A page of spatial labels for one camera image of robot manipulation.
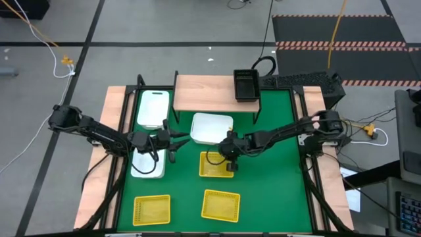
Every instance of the wooden shelf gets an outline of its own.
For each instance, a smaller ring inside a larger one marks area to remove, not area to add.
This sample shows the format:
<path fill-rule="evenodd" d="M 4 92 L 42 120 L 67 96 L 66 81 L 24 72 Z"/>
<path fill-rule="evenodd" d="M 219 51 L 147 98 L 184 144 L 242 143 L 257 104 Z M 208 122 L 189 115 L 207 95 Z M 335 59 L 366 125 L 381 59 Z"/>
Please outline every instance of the wooden shelf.
<path fill-rule="evenodd" d="M 259 101 L 238 103 L 235 100 L 233 76 L 177 76 L 175 111 L 256 113 L 259 109 Z"/>

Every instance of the black keyboard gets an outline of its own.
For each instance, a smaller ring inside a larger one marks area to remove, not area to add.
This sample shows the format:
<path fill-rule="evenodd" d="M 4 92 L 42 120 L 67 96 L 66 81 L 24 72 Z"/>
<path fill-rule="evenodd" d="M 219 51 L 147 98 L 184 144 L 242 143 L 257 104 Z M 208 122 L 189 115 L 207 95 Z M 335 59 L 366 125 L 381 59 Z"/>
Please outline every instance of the black keyboard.
<path fill-rule="evenodd" d="M 406 234 L 421 236 L 421 200 L 415 200 L 396 192 L 397 228 Z"/>

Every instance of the white container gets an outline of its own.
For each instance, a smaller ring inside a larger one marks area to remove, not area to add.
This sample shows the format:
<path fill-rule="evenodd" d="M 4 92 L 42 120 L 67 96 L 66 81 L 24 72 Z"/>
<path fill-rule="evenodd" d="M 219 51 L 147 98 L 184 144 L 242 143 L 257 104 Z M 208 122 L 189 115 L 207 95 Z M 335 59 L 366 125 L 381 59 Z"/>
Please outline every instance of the white container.
<path fill-rule="evenodd" d="M 144 129 L 163 128 L 162 121 L 168 117 L 170 94 L 164 91 L 147 90 L 142 93 L 137 123 Z"/>
<path fill-rule="evenodd" d="M 157 167 L 152 173 L 141 174 L 132 167 L 132 170 L 130 172 L 132 176 L 136 178 L 162 178 L 165 173 L 166 150 L 162 149 L 157 151 L 157 153 L 159 160 L 157 162 Z M 140 154 L 139 152 L 137 152 L 137 149 L 135 149 L 135 151 L 133 152 L 132 163 L 141 172 L 149 172 L 153 169 L 154 160 L 148 153 Z"/>
<path fill-rule="evenodd" d="M 233 124 L 234 120 L 227 115 L 195 113 L 190 136 L 198 144 L 218 144 L 226 138 L 226 133 L 232 130 Z"/>

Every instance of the gray floor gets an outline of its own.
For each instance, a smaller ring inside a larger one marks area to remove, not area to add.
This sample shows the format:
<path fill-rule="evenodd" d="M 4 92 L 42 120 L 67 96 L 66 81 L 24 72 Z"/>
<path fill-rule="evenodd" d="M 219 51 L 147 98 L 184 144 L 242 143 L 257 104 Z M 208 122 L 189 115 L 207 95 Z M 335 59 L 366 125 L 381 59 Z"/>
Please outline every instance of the gray floor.
<path fill-rule="evenodd" d="M 418 9 L 421 1 L 388 1 L 405 39 L 420 43 Z M 45 19 L 34 24 L 56 41 L 84 41 L 97 3 L 98 0 L 52 0 Z M 106 0 L 93 40 L 261 41 L 269 4 L 268 0 L 254 0 L 244 9 L 233 11 L 226 8 L 226 0 Z M 283 0 L 274 3 L 272 14 L 337 14 L 340 7 L 338 0 Z M 349 0 L 345 13 L 384 14 L 385 11 L 380 0 Z M 35 39 L 21 21 L 0 19 L 0 41 Z M 268 41 L 274 41 L 272 26 Z M 77 60 L 81 49 L 65 50 Z M 273 55 L 273 50 L 266 48 L 265 55 Z M 139 73 L 147 84 L 156 85 L 171 84 L 175 70 L 184 74 L 231 74 L 235 68 L 249 68 L 259 53 L 260 47 L 91 47 L 72 105 L 99 119 L 106 88 L 133 84 Z M 0 143 L 0 167 L 3 167 L 26 146 L 52 106 L 59 102 L 66 80 L 52 76 L 53 59 L 44 47 L 0 47 L 0 62 L 1 66 L 20 69 L 16 78 L 0 78 L 3 111 L 0 134 L 8 134 Z M 262 65 L 259 70 L 265 71 L 268 67 Z M 66 68 L 59 65 L 57 74 L 66 73 Z M 345 90 L 348 95 L 337 110 L 344 117 L 359 119 L 393 107 L 396 88 L 347 87 Z M 389 134 L 387 147 L 352 144 L 343 149 L 364 169 L 397 159 L 395 123 L 376 125 Z M 3 220 L 0 236 L 15 234 L 50 136 L 51 132 L 44 128 L 27 153 L 0 176 L 0 217 Z M 83 138 L 60 135 L 27 234 L 72 230 L 80 183 L 87 171 L 90 153 L 91 147 Z M 368 188 L 367 192 L 382 200 L 381 189 Z M 376 210 L 364 199 L 362 209 Z M 362 215 L 354 214 L 355 225 L 361 232 L 382 231 L 367 224 Z M 378 220 L 384 217 L 379 210 L 374 215 Z"/>

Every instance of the yellow plastic basket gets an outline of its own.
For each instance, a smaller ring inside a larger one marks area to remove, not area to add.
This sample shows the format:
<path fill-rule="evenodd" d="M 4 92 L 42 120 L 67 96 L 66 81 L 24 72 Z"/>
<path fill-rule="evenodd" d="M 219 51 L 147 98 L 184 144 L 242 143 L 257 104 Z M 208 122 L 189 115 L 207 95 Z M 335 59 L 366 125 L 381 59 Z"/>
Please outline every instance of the yellow plastic basket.
<path fill-rule="evenodd" d="M 237 223 L 239 217 L 239 194 L 205 190 L 202 217 Z"/>
<path fill-rule="evenodd" d="M 224 160 L 218 152 L 208 152 L 209 161 L 212 163 L 219 163 Z M 206 151 L 200 153 L 200 167 L 199 176 L 215 177 L 215 178 L 232 178 L 234 172 L 226 170 L 226 164 L 230 161 L 224 161 L 220 165 L 212 165 L 206 159 Z"/>
<path fill-rule="evenodd" d="M 135 197 L 133 225 L 168 224 L 170 200 L 169 195 Z"/>

